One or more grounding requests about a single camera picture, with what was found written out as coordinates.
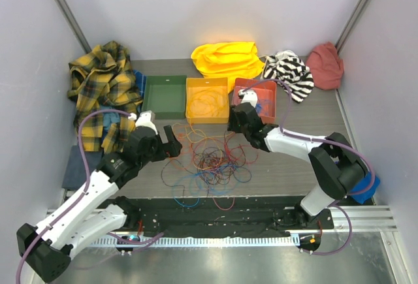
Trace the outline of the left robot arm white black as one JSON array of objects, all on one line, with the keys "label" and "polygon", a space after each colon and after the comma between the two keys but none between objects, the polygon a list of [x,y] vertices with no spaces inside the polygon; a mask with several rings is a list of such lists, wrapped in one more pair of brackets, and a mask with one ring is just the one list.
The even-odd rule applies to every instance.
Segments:
[{"label": "left robot arm white black", "polygon": [[155,125],[139,125],[130,134],[123,151],[103,156],[85,184],[55,212],[32,226],[23,224],[16,232],[20,264],[28,264],[46,283],[56,280],[77,254],[94,239],[113,230],[134,230],[139,215],[125,197],[92,215],[106,199],[137,177],[150,162],[179,156],[182,145],[172,127],[166,125],[163,142]]}]

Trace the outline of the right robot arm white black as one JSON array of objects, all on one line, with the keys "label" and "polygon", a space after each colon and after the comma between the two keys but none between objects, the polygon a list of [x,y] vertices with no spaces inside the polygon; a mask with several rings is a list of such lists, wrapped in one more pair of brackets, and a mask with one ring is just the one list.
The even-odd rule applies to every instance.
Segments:
[{"label": "right robot arm white black", "polygon": [[304,229],[316,224],[325,208],[347,196],[368,173],[364,159],[342,134],[309,136],[263,123],[250,103],[230,107],[228,130],[244,135],[253,148],[311,164],[317,184],[295,206],[295,221]]}]

